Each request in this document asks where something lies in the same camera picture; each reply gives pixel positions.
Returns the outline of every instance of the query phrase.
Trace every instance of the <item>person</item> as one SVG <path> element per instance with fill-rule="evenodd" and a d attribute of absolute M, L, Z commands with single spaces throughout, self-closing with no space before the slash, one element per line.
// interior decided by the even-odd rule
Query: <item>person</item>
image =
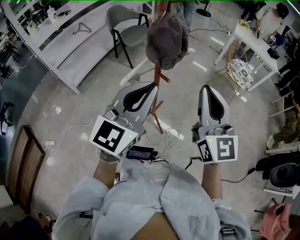
<path fill-rule="evenodd" d="M 247 1 L 245 5 L 245 10 L 243 14 L 240 16 L 241 19 L 245 19 L 245 17 L 248 15 L 247 22 L 252 21 L 255 18 L 255 14 L 259 9 L 261 9 L 263 6 L 265 6 L 266 3 L 263 0 L 260 1 Z"/>
<path fill-rule="evenodd" d="M 195 9 L 195 2 L 194 1 L 184 1 L 179 2 L 178 5 L 178 11 L 181 11 L 183 8 L 183 15 L 187 23 L 188 31 L 191 31 L 191 25 L 193 20 L 193 14 Z"/>
<path fill-rule="evenodd" d="M 11 240 L 51 240 L 51 225 L 56 217 L 48 214 L 45 217 L 35 220 L 31 216 L 26 216 L 20 222 L 16 222 L 10 229 L 9 239 Z"/>
<path fill-rule="evenodd" d="M 300 136 L 300 88 L 296 88 L 285 98 L 285 108 L 293 106 L 285 111 L 285 126 L 279 133 L 271 135 L 267 142 L 267 149 L 272 149 L 275 144 L 284 141 L 292 143 Z"/>
<path fill-rule="evenodd" d="M 54 239 L 252 239 L 245 216 L 222 201 L 219 164 L 204 165 L 200 185 L 175 164 L 123 158 L 114 185 L 117 164 L 107 162 L 109 157 L 101 152 L 93 178 L 75 187 L 53 228 Z"/>
<path fill-rule="evenodd" d="M 262 7 L 256 13 L 256 27 L 261 27 L 263 29 L 262 34 L 259 38 L 267 41 L 268 37 L 273 35 L 282 34 L 283 30 L 285 29 L 284 19 L 289 14 L 289 10 L 283 3 L 278 3 L 277 8 L 274 9 L 269 6 Z M 241 43 L 241 48 L 244 49 L 246 47 L 245 43 Z M 243 61 L 247 60 L 250 61 L 254 55 L 254 51 L 249 49 L 246 52 L 246 56 L 243 54 L 242 50 L 239 49 L 238 55 L 241 57 Z"/>
<path fill-rule="evenodd" d="M 285 71 L 289 70 L 283 76 L 282 80 L 276 84 L 276 86 L 279 88 L 284 88 L 290 81 L 293 80 L 295 76 L 299 75 L 300 73 L 300 50 L 298 50 L 298 47 L 295 47 L 293 57 L 293 60 L 289 61 L 279 70 L 279 77 L 281 77 Z"/>

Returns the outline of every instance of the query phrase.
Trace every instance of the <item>gray chair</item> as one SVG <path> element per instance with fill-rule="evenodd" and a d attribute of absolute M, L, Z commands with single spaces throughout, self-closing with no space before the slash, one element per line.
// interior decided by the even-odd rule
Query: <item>gray chair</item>
<path fill-rule="evenodd" d="M 147 27 L 141 26 L 141 21 L 143 16 L 145 17 Z M 131 11 L 122 5 L 116 5 L 116 6 L 112 6 L 110 9 L 107 10 L 106 19 L 107 19 L 109 31 L 112 34 L 113 46 L 114 46 L 114 52 L 116 58 L 118 58 L 117 41 L 119 41 L 125 52 L 130 67 L 133 69 L 133 66 L 131 64 L 125 46 L 130 46 L 130 47 L 136 46 L 147 38 L 148 30 L 149 30 L 147 15 L 143 13 Z M 139 20 L 138 25 L 131 26 L 123 30 L 122 32 L 119 32 L 116 29 L 114 29 L 114 27 L 117 26 L 120 22 L 129 19 L 138 19 Z"/>

